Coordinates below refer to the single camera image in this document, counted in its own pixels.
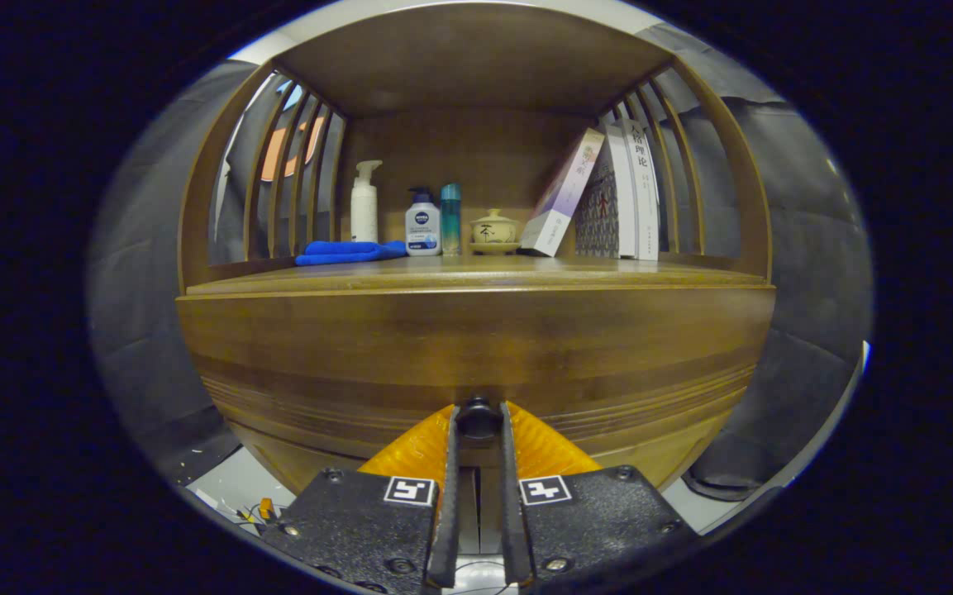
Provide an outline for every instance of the ceramic teapot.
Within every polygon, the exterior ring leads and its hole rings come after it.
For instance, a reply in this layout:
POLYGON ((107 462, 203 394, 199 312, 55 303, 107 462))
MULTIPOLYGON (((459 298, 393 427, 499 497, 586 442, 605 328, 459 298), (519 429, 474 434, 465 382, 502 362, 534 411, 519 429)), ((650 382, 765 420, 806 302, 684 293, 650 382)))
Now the ceramic teapot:
POLYGON ((498 215, 502 208, 488 208, 487 217, 469 221, 473 244, 510 244, 517 241, 517 221, 498 215))

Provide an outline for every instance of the white pump bottle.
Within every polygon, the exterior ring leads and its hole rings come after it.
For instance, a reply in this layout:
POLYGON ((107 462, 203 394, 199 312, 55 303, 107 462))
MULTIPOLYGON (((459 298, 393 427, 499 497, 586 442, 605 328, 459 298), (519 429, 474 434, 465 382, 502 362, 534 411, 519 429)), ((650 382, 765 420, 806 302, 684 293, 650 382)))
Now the white pump bottle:
POLYGON ((377 241, 377 188, 369 178, 382 163, 373 159, 355 166, 359 174, 351 188, 351 241, 377 241))

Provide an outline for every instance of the teal bottle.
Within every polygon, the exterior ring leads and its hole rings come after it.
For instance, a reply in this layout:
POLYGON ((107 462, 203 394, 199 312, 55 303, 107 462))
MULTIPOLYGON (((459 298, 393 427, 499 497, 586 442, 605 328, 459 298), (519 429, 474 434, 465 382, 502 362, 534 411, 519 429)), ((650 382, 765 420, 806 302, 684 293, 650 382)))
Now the teal bottle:
POLYGON ((461 187, 447 184, 439 191, 440 237, 443 256, 461 254, 461 187))

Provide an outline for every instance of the blue cloth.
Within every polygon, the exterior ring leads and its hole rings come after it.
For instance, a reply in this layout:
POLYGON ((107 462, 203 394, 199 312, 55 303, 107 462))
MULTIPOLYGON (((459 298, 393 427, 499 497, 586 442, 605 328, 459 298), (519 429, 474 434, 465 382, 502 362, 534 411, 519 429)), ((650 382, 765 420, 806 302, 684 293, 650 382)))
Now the blue cloth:
POLYGON ((365 263, 367 260, 397 259, 405 255, 407 245, 401 241, 387 244, 375 244, 373 241, 313 241, 301 256, 296 256, 296 266, 365 263))

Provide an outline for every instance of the shelf top panel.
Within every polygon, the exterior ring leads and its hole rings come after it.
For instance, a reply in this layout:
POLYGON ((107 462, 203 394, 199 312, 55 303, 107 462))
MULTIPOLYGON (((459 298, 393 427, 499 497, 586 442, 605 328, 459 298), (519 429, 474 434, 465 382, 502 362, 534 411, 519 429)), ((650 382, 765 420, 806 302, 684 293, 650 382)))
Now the shelf top panel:
POLYGON ((598 290, 667 287, 771 288, 759 276, 654 260, 568 256, 408 256, 373 263, 292 267, 188 288, 227 293, 411 293, 412 291, 598 290))
POLYGON ((348 117, 441 107, 595 117, 671 56, 565 12, 452 3, 347 24, 272 60, 348 117))

